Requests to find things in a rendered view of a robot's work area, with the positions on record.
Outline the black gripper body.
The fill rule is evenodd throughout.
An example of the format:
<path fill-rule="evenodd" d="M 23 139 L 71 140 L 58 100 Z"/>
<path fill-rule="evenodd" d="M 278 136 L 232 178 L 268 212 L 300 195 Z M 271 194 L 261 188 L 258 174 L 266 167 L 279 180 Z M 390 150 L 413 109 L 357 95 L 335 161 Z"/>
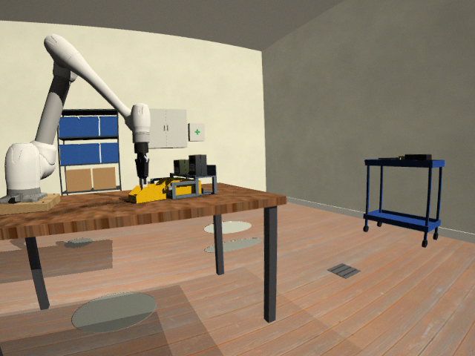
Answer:
<path fill-rule="evenodd" d="M 134 144 L 134 153 L 137 154 L 138 157 L 139 156 L 141 157 L 141 160 L 142 160 L 142 163 L 143 163 L 143 160 L 146 156 L 146 153 L 148 153 L 148 143 Z"/>

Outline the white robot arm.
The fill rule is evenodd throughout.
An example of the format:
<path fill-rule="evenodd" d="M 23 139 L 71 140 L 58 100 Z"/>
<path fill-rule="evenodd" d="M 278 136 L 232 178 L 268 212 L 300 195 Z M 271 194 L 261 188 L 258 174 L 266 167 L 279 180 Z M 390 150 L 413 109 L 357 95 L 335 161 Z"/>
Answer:
<path fill-rule="evenodd" d="M 135 104 L 131 110 L 127 108 L 63 37 L 50 34 L 45 38 L 44 46 L 53 59 L 53 81 L 35 140 L 14 143 L 7 150 L 4 164 L 7 195 L 0 198 L 0 202 L 38 202 L 48 195 L 41 193 L 40 180 L 49 177 L 56 168 L 56 147 L 52 144 L 71 82 L 77 76 L 119 112 L 132 131 L 133 143 L 149 143 L 151 118 L 146 104 Z"/>

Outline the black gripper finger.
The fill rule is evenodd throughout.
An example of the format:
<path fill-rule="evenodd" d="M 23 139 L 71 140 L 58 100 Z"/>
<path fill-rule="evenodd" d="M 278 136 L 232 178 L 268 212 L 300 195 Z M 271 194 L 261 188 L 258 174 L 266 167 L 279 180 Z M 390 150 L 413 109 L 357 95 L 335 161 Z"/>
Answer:
<path fill-rule="evenodd" d="M 147 177 L 148 177 L 148 164 L 149 164 L 149 158 L 145 156 L 144 158 L 144 163 L 142 164 L 141 157 L 139 157 L 140 165 L 141 165 L 141 172 L 142 172 L 142 188 L 148 187 L 147 186 Z"/>
<path fill-rule="evenodd" d="M 136 168 L 137 168 L 137 176 L 139 177 L 140 185 L 142 185 L 142 179 L 140 178 L 140 177 L 142 177 L 142 172 L 141 172 L 141 165 L 140 165 L 139 157 L 137 157 L 135 159 L 135 162 L 136 162 Z M 138 171 L 138 166 L 139 166 L 139 171 Z"/>

